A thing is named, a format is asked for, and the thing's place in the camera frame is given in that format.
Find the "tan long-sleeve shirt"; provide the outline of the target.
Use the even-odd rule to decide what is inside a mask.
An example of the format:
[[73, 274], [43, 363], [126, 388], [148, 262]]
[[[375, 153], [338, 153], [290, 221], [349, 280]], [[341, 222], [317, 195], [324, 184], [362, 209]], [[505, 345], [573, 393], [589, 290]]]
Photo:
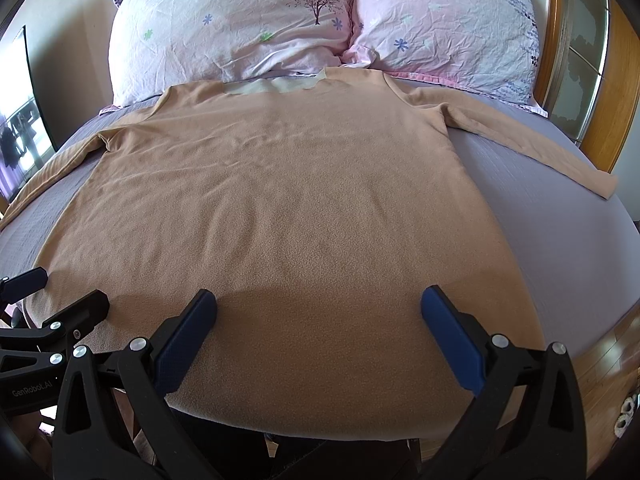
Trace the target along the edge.
[[472, 396], [420, 315], [438, 285], [518, 346], [544, 346], [502, 229], [450, 140], [458, 128], [610, 198], [612, 174], [467, 94], [331, 68], [313, 86], [169, 88], [44, 166], [18, 215], [93, 151], [101, 158], [43, 243], [35, 322], [93, 289], [95, 352], [152, 334], [202, 289], [213, 330], [170, 406], [274, 434], [442, 438]]

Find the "white slippers on floor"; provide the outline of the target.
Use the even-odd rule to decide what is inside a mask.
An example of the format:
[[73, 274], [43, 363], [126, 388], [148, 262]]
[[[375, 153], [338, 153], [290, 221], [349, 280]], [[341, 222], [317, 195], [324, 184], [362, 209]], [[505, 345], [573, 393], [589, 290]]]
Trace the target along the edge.
[[634, 414], [636, 414], [638, 408], [638, 394], [631, 393], [623, 400], [620, 406], [620, 414], [614, 424], [614, 436], [616, 439], [621, 439], [626, 431], [629, 429], [632, 421], [634, 420]]

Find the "dark framed window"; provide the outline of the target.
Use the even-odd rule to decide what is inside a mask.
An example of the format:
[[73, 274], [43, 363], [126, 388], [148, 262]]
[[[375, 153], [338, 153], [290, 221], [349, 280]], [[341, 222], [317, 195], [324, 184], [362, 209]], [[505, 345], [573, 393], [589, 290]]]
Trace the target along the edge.
[[54, 155], [32, 85], [26, 27], [1, 45], [1, 197], [8, 203]]

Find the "lavender bed sheet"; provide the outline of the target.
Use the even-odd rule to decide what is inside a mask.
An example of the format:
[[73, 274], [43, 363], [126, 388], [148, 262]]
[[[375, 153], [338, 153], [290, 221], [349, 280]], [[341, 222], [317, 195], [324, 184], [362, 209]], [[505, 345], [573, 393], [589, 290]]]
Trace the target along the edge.
[[[487, 96], [474, 96], [589, 162], [552, 122]], [[450, 139], [500, 223], [534, 300], [544, 338], [574, 358], [598, 362], [632, 322], [639, 300], [639, 233], [614, 194], [604, 200], [552, 169], [458, 130]], [[32, 267], [52, 226], [102, 153], [80, 165], [1, 231], [1, 277]]]

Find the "pink pillow with tree print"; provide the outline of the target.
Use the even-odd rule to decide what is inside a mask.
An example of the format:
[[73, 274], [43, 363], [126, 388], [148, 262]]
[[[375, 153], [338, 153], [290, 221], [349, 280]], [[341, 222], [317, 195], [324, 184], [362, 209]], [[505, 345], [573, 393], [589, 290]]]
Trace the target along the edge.
[[176, 84], [316, 74], [337, 66], [352, 0], [112, 0], [113, 104]]

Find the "wooden headboard with mirror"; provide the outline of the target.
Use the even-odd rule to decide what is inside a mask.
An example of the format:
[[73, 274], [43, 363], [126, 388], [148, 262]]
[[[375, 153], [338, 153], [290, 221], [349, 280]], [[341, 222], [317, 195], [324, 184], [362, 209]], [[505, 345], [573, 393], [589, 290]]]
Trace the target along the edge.
[[597, 168], [611, 172], [639, 104], [639, 38], [617, 0], [536, 0], [544, 29], [534, 97]]

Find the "pink pillow with flower print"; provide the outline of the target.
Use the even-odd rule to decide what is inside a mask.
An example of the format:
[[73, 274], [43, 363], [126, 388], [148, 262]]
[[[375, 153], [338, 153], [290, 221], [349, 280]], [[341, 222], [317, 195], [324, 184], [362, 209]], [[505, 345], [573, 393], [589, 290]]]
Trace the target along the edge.
[[538, 110], [532, 0], [354, 0], [344, 64]]

